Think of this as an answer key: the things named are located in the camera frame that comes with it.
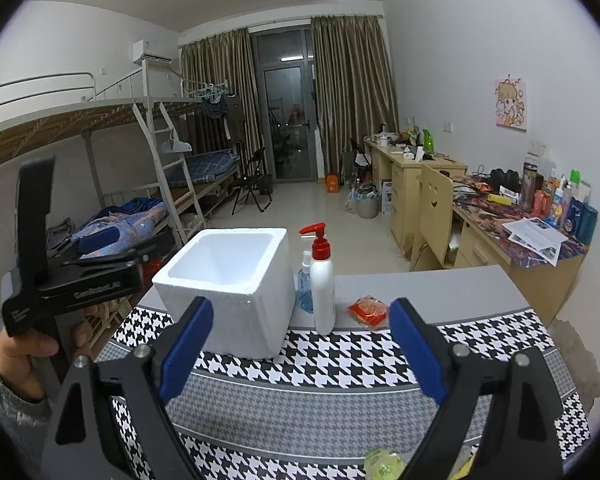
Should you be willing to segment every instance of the curtain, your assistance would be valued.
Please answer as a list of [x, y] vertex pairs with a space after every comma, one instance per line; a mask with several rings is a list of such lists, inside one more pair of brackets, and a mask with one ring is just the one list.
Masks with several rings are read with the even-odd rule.
[[351, 137], [363, 146], [381, 123], [397, 131], [394, 84], [376, 17], [321, 16], [311, 29], [325, 170], [340, 174]]
[[[246, 156], [253, 155], [263, 142], [249, 31], [238, 28], [186, 44], [181, 56], [184, 79], [214, 84], [227, 81], [229, 88], [240, 97], [246, 116]], [[196, 143], [200, 148], [226, 145], [224, 126], [211, 125], [213, 122], [196, 119]]]

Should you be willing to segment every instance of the drawer handle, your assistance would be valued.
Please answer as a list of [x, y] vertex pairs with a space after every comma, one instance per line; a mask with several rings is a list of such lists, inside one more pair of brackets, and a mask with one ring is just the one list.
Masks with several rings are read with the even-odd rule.
[[489, 263], [489, 259], [484, 254], [482, 254], [478, 247], [474, 247], [474, 256], [478, 258], [478, 260], [480, 260], [483, 265], [487, 265]]

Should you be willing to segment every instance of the human hand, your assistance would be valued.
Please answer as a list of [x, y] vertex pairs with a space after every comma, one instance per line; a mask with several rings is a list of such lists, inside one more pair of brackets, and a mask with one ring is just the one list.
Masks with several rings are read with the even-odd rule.
[[[93, 315], [98, 307], [85, 309]], [[75, 355], [91, 356], [89, 341], [93, 331], [87, 321], [74, 328]], [[3, 328], [0, 332], [0, 377], [17, 396], [30, 402], [39, 402], [46, 393], [34, 373], [29, 357], [51, 357], [58, 353], [60, 345], [55, 339], [30, 329], [23, 334], [9, 337]]]

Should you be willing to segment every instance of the air conditioner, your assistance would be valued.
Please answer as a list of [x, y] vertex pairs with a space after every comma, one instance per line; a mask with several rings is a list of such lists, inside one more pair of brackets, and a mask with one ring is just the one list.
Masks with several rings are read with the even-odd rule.
[[143, 60], [150, 64], [165, 66], [171, 64], [173, 57], [169, 56], [168, 49], [150, 43], [147, 40], [141, 40], [134, 43], [134, 63], [142, 65]]

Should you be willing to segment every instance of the white foam container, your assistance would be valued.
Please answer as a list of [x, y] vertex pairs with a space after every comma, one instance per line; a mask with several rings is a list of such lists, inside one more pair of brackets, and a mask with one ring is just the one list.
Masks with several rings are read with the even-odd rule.
[[196, 296], [214, 306], [204, 350], [249, 359], [280, 354], [296, 303], [286, 229], [206, 229], [155, 276], [174, 320]]

